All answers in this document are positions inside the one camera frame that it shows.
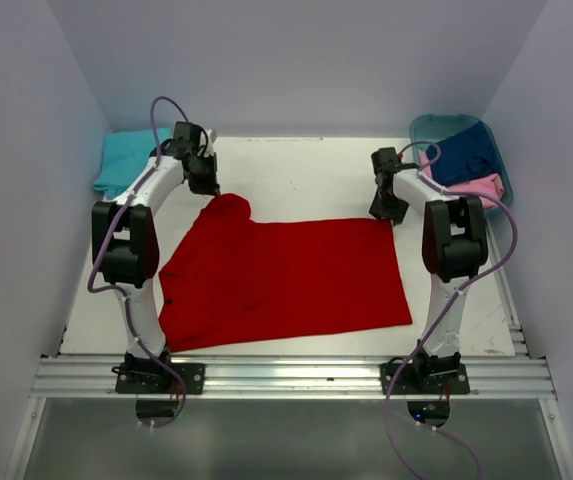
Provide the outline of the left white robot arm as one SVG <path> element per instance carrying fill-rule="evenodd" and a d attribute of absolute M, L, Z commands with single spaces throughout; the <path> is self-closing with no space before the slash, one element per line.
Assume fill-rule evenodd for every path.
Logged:
<path fill-rule="evenodd" d="M 91 293 L 113 291 L 127 331 L 126 359 L 145 361 L 138 379 L 151 392 L 167 390 L 173 367 L 163 361 L 167 339 L 159 323 L 153 279 L 160 263 L 155 215 L 168 196 L 185 184 L 193 194 L 217 196 L 216 133 L 179 121 L 159 141 L 143 171 L 113 200 L 91 211 Z"/>

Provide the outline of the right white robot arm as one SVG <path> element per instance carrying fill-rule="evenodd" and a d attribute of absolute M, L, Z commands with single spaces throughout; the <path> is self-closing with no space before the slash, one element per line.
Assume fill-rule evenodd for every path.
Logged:
<path fill-rule="evenodd" d="M 376 193 L 369 213 L 399 225 L 410 208 L 423 215 L 421 255 L 430 274 L 427 321 L 418 353 L 404 369 L 423 392 L 434 392 L 460 362 L 465 283 L 487 262 L 485 215 L 479 197 L 457 194 L 402 161 L 393 147 L 371 155 Z"/>

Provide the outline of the red t shirt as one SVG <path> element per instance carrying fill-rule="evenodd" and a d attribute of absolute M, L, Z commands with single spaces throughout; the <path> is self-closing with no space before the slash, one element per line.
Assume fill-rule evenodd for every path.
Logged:
<path fill-rule="evenodd" d="M 235 194 L 200 211 L 159 280 L 173 352 L 412 322 L 390 223 L 258 223 Z"/>

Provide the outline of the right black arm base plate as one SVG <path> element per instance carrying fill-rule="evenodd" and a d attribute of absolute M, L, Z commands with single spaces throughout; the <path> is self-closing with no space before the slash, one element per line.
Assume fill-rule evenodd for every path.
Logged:
<path fill-rule="evenodd" d="M 467 395 L 471 392 L 467 370 L 459 353 L 448 357 L 418 354 L 403 369 L 402 362 L 401 357 L 393 357 L 379 365 L 384 394 L 398 370 L 401 373 L 392 387 L 392 395 Z"/>

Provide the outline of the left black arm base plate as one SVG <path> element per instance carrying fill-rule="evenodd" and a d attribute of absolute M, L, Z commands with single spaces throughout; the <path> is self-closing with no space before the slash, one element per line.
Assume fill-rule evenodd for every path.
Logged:
<path fill-rule="evenodd" d="M 201 395 L 205 383 L 203 363 L 172 363 L 168 368 L 157 364 L 128 367 L 125 363 L 114 366 L 118 394 L 177 394 Z"/>

